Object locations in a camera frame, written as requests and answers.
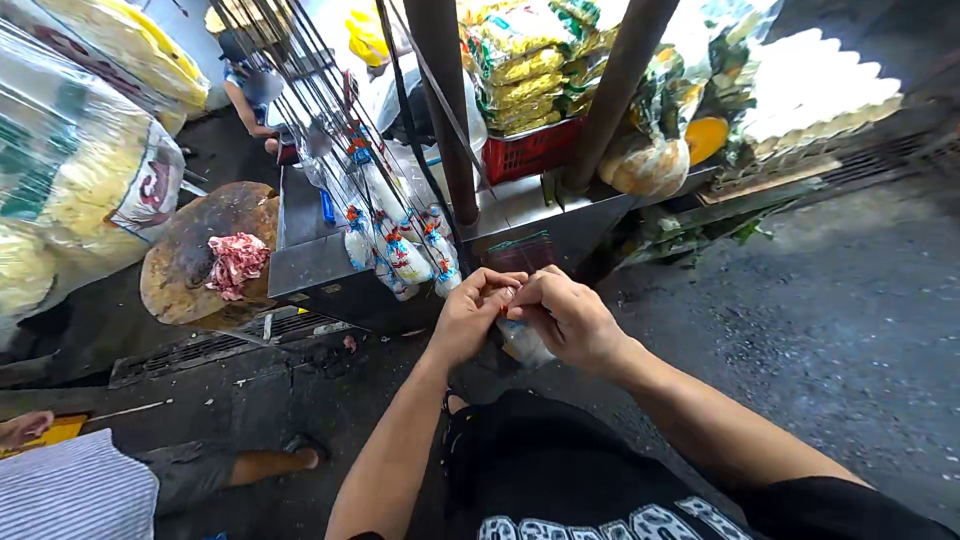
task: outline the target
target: yellow sign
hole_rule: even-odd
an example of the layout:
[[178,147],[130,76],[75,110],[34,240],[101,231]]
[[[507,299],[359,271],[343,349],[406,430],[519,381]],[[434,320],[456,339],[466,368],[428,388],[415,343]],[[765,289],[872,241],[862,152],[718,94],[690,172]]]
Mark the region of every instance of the yellow sign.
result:
[[76,437],[78,433],[80,433],[80,428],[84,426],[86,418],[87,416],[85,414],[60,416],[54,418],[54,423],[50,425],[50,428],[43,433],[40,438],[35,441],[30,441],[29,443],[17,448],[0,450],[0,459],[10,457],[12,455],[23,454],[28,450],[40,448],[41,446],[50,446],[52,444],[63,442],[67,439],[72,439]]

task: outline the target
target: red plastic crate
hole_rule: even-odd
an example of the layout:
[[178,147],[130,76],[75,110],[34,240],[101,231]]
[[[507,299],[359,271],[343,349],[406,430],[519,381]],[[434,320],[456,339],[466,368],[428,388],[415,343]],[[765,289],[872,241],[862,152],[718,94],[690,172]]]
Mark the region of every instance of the red plastic crate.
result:
[[583,124],[584,117],[580,117],[516,139],[491,136],[483,146],[490,185],[566,165],[573,157]]

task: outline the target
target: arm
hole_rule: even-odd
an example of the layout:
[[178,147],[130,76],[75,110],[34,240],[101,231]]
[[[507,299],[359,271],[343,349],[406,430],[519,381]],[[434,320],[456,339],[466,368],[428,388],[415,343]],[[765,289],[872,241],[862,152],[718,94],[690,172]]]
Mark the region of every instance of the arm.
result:
[[518,280],[525,282],[526,274],[481,268],[450,292],[430,344],[340,487],[327,540],[370,531],[387,540],[403,538],[423,482],[447,374],[479,351],[493,319],[509,301],[504,287],[520,287]]
[[532,276],[510,307],[509,316],[527,320],[560,360],[630,392],[671,445],[730,486],[824,476],[870,487],[790,433],[651,354],[617,326],[595,292],[555,266]]
[[253,109],[251,109],[250,103],[247,102],[247,97],[243,95],[243,90],[240,86],[230,81],[224,81],[224,92],[227,94],[227,97],[230,98],[233,107],[237,109],[237,116],[240,116],[240,121],[243,122],[243,126],[247,128],[247,133],[251,136],[259,137],[276,135],[270,128],[260,126],[256,123],[256,115],[253,114]]

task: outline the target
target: raw meat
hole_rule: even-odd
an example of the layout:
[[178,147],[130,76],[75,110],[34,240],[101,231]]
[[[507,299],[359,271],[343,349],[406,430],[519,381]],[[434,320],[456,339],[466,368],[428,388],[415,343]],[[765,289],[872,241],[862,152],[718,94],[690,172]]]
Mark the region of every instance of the raw meat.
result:
[[260,270],[270,256],[270,248],[247,233],[211,236],[206,245],[217,256],[206,288],[219,290],[224,300],[243,300],[240,293],[243,282],[260,277]]

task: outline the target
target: metal pole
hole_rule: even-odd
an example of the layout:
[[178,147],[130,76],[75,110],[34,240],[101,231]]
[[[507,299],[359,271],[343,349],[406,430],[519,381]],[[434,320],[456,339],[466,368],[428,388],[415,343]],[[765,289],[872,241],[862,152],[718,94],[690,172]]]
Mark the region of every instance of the metal pole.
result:
[[[430,67],[440,91],[446,97],[460,128],[467,132],[467,104],[464,100],[463,66],[460,60],[460,37],[457,33],[457,6],[454,0],[406,0],[404,7],[410,34]],[[420,71],[422,79],[427,80]],[[433,87],[424,83],[430,119],[440,146],[440,158],[446,185],[453,203],[454,218],[460,225],[473,225],[480,217],[473,188],[470,158],[446,118]]]
[[561,179],[567,191],[582,193],[587,190],[678,2],[630,0],[613,42],[607,68],[587,113],[580,144]]

